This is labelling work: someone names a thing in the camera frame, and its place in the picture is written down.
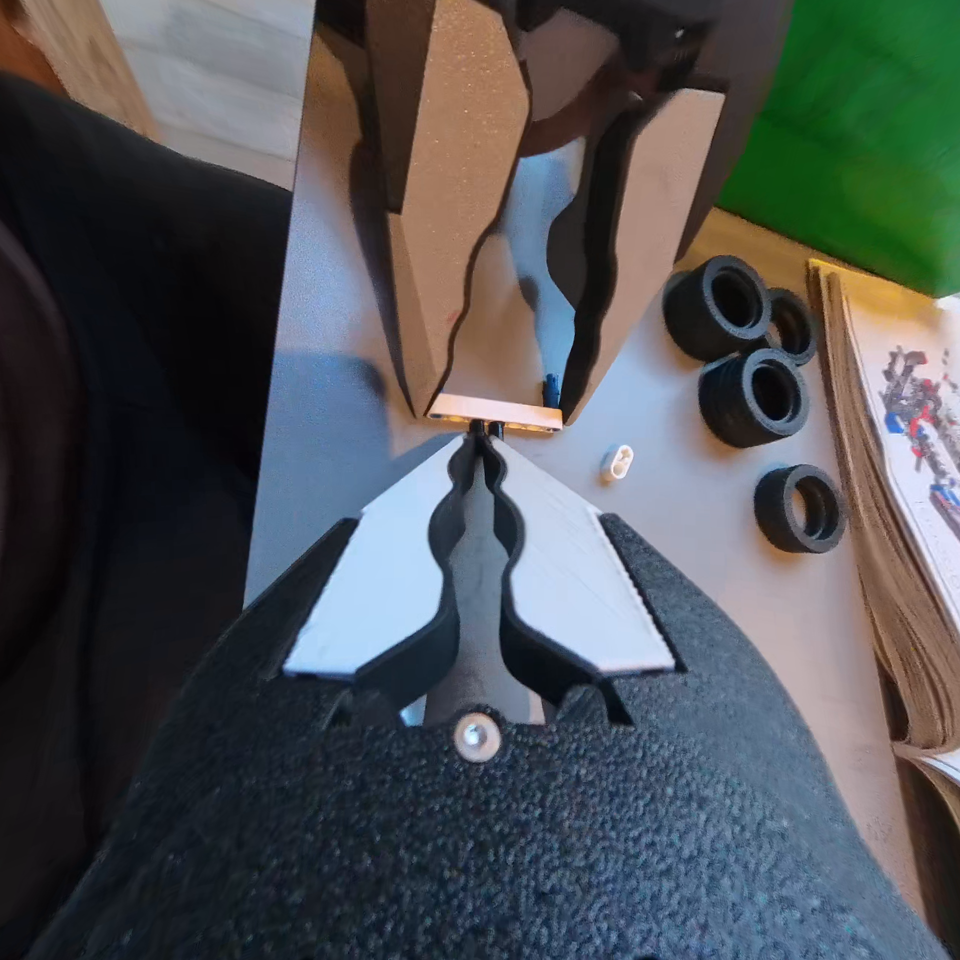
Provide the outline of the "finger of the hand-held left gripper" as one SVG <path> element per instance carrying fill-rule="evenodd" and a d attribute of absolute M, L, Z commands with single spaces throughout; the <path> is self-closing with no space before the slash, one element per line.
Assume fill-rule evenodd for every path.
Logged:
<path fill-rule="evenodd" d="M 417 417 L 450 376 L 476 258 L 498 222 L 530 110 L 501 14 L 481 2 L 438 2 L 404 197 L 389 214 L 402 370 Z"/>
<path fill-rule="evenodd" d="M 723 113 L 720 90 L 639 102 L 588 139 L 577 192 L 548 231 L 548 273 L 574 308 L 559 410 L 572 426 L 673 273 Z"/>

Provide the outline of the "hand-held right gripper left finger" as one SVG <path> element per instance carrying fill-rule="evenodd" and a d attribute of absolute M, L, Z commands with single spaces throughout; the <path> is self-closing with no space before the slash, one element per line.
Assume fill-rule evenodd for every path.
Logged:
<path fill-rule="evenodd" d="M 456 436 L 361 511 L 283 664 L 409 707 L 459 651 L 450 558 L 466 529 L 476 439 Z"/>

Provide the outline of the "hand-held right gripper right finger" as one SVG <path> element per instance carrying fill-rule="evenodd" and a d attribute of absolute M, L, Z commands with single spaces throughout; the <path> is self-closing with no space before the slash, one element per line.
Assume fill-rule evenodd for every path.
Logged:
<path fill-rule="evenodd" d="M 588 688 L 610 724 L 632 724 L 615 680 L 671 674 L 677 657 L 602 512 L 502 438 L 480 438 L 480 458 L 507 554 L 499 614 L 507 670 L 557 713 Z"/>

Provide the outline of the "white holed brick beam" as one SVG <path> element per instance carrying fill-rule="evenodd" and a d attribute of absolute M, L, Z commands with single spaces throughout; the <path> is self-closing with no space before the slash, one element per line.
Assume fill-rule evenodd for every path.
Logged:
<path fill-rule="evenodd" d="M 504 429 L 530 433 L 553 434 L 564 429 L 559 409 L 448 392 L 437 395 L 425 416 L 450 424 L 502 424 Z"/>

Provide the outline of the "grey desk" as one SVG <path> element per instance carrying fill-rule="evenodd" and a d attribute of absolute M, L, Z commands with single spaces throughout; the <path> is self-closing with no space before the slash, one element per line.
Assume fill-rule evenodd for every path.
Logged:
<path fill-rule="evenodd" d="M 329 28 L 311 41 L 292 218 L 270 383 L 246 602 L 338 520 L 356 516 L 445 442 L 415 420 L 395 372 L 378 156 L 358 97 L 366 53 Z M 561 373 L 573 307 L 547 270 L 550 222 L 579 178 L 579 142 L 519 162 L 503 218 L 478 255 L 455 346 L 453 393 L 528 403 Z M 839 474 L 819 361 L 804 374 L 807 426 L 734 450 L 697 402 L 699 366 L 668 336 L 657 294 L 576 423 L 507 435 L 546 473 L 618 514 L 706 594 L 774 670 L 829 765 L 859 833 L 900 893 L 934 925 L 921 778 L 895 760 L 892 706 L 873 649 L 850 534 L 822 557 L 773 547 L 753 512 L 757 480 L 798 462 Z M 626 478 L 604 484 L 612 446 Z"/>

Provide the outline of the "black rubber toy tyre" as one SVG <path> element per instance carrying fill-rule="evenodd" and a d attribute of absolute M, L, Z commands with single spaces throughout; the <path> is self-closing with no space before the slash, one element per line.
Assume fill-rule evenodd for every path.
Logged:
<path fill-rule="evenodd" d="M 833 551 L 849 518 L 840 488 L 820 467 L 809 463 L 764 473 L 754 489 L 753 512 L 771 545 L 792 554 Z"/>
<path fill-rule="evenodd" d="M 706 366 L 698 400 L 714 436 L 740 450 L 796 435 L 810 414 L 806 379 L 783 351 L 770 347 Z"/>
<path fill-rule="evenodd" d="M 711 363 L 748 351 L 772 321 L 760 275 L 733 255 L 716 255 L 672 278 L 662 298 L 666 330 L 687 356 Z"/>
<path fill-rule="evenodd" d="M 784 288 L 769 290 L 771 320 L 762 340 L 764 347 L 784 354 L 802 368 L 813 359 L 818 347 L 818 321 L 810 306 L 798 294 Z"/>

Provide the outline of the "green plastic bin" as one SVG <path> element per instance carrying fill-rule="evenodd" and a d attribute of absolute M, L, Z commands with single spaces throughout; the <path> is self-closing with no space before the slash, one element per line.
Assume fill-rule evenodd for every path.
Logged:
<path fill-rule="evenodd" d="M 718 207 L 939 299 L 959 290 L 959 3 L 800 1 Z"/>

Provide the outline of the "person's torso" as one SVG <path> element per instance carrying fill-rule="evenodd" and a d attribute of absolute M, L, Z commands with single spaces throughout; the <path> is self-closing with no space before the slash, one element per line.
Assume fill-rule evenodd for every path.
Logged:
<path fill-rule="evenodd" d="M 293 193 L 2 72 L 2 958 L 241 612 Z"/>

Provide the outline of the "open instruction booklet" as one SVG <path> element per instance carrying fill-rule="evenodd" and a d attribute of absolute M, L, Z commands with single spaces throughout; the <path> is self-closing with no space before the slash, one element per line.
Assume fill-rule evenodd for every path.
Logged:
<path fill-rule="evenodd" d="M 879 662 L 905 719 L 894 752 L 958 820 L 958 296 L 806 264 Z"/>

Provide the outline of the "wooden plank frame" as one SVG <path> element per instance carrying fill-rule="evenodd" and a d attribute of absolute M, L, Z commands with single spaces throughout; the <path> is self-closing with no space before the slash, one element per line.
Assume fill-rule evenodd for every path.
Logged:
<path fill-rule="evenodd" d="M 100 2 L 3 1 L 1 18 L 2 70 L 161 140 Z"/>

